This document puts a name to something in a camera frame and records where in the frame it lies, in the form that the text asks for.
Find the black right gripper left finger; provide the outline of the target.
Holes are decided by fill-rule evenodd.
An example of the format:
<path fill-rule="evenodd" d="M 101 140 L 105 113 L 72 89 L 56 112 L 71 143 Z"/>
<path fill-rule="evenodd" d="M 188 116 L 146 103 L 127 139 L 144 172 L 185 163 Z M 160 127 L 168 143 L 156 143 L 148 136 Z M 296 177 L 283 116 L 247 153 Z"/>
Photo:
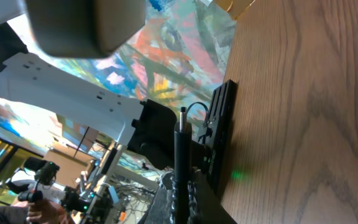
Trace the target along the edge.
<path fill-rule="evenodd" d="M 176 210 L 174 209 L 174 172 L 165 172 L 160 179 L 159 188 L 149 208 L 146 224 L 174 224 L 178 223 Z"/>

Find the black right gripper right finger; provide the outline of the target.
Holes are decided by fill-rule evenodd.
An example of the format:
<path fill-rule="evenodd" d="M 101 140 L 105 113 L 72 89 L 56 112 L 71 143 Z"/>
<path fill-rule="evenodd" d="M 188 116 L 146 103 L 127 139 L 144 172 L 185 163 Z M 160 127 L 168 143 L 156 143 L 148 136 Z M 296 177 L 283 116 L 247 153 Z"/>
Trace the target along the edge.
<path fill-rule="evenodd" d="M 193 180 L 188 183 L 189 217 L 188 223 L 197 224 L 236 224 L 225 211 L 221 202 L 210 188 L 206 176 L 198 169 Z"/>

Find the Samsung Galaxy smartphone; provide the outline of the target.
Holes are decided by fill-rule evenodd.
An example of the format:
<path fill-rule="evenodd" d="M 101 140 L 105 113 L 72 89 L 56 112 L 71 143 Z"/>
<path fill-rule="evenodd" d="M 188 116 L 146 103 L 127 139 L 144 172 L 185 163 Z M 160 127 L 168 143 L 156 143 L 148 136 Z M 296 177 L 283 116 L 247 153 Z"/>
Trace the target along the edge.
<path fill-rule="evenodd" d="M 145 24 L 143 0 L 25 0 L 38 46 L 63 58 L 106 58 Z"/>

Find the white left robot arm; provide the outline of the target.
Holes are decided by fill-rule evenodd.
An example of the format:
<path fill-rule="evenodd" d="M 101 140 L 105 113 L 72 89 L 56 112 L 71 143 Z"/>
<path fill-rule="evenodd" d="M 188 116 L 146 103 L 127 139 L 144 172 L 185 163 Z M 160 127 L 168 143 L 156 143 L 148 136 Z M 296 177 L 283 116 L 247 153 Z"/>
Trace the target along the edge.
<path fill-rule="evenodd" d="M 30 53 L 8 23 L 0 24 L 0 98 L 53 111 L 101 131 L 154 167 L 174 166 L 176 114 L 152 100 L 117 95 Z"/>

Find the operator hand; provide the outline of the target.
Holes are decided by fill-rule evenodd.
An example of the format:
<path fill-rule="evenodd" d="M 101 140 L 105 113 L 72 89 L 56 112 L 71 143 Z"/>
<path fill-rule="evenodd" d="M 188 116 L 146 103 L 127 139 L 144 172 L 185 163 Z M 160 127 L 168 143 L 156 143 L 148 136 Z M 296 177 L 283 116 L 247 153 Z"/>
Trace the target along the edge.
<path fill-rule="evenodd" d="M 49 200 L 39 200 L 35 203 L 28 203 L 27 223 L 49 223 L 58 224 L 65 215 L 64 209 Z"/>

